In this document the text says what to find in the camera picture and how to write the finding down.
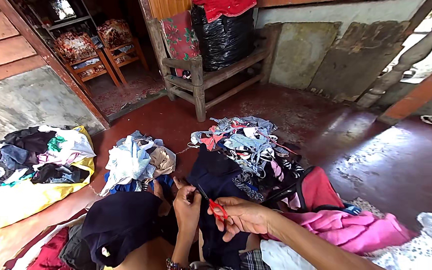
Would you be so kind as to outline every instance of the scissors blade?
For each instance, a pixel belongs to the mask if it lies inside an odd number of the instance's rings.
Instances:
[[[203,190],[203,188],[198,184],[198,189],[199,189],[199,193],[201,193],[201,195],[209,201],[208,196],[206,195],[205,191]]]

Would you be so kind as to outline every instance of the wooden chair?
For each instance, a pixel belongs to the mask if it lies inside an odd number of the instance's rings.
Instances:
[[[62,59],[68,72],[76,79],[81,85],[81,88],[90,97],[92,97],[92,94],[86,87],[85,82],[105,73],[111,76],[111,79],[117,87],[121,86],[103,52],[101,49],[96,48],[87,33],[81,35],[72,32],[62,34],[54,41],[54,50]],[[99,57],[99,61],[93,64],[78,69],[73,68],[73,66],[77,64],[97,57]]]
[[[197,120],[204,122],[206,120],[207,109],[258,81],[262,84],[268,82],[273,66],[273,53],[279,34],[281,33],[281,24],[275,23],[265,26],[261,30],[262,45],[257,47],[248,57],[213,72],[203,72],[203,59],[201,56],[190,58],[189,60],[168,58],[165,50],[166,44],[162,38],[161,23],[157,19],[148,21],[148,30],[169,99],[173,101],[176,95],[191,102],[196,107]],[[216,97],[212,101],[205,101],[205,90],[229,79],[261,60],[262,68],[258,75]],[[171,67],[189,70],[191,72],[191,80],[171,75]],[[185,90],[192,92],[192,95],[185,92]]]
[[[139,45],[139,40],[134,37],[129,30],[129,25],[123,20],[107,20],[101,26],[97,27],[99,38],[103,42],[104,52],[109,58],[109,62],[116,70],[121,82],[126,86],[128,83],[121,73],[120,68],[136,60],[141,60],[145,70],[149,70],[146,58]],[[126,52],[115,55],[115,51],[126,46],[133,46]]]

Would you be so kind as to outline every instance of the red scissors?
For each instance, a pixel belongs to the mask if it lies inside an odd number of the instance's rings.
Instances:
[[[199,193],[201,193],[201,195],[206,198],[206,200],[209,201],[209,207],[211,208],[211,210],[213,211],[213,215],[216,219],[218,219],[220,222],[224,223],[224,220],[228,218],[228,214],[226,213],[226,211],[224,210],[223,206],[215,203],[213,200],[211,200],[210,198],[208,198],[208,196],[206,195],[206,193],[204,192],[203,188],[198,184],[198,190]],[[215,208],[219,208],[221,209],[221,211],[223,212],[223,216],[219,216],[215,213]]]

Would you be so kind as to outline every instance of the yellow sack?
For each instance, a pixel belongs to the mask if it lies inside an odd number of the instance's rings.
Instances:
[[[84,135],[93,147],[91,138],[84,126],[73,128]],[[85,157],[79,162],[72,163],[82,170],[89,172],[89,176],[81,183],[36,183],[24,180],[13,187],[0,186],[0,228],[16,223],[35,213],[38,213],[53,203],[62,200],[69,194],[80,190],[89,184],[95,166],[92,157]]]

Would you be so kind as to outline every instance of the scissors handle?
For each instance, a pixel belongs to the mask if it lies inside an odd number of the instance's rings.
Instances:
[[[224,220],[228,218],[228,214],[224,210],[223,206],[215,203],[212,199],[209,199],[209,207],[211,207],[211,210],[213,210],[214,217],[217,218],[219,221],[224,222]],[[223,212],[223,216],[217,215],[215,213],[215,208],[219,208]]]

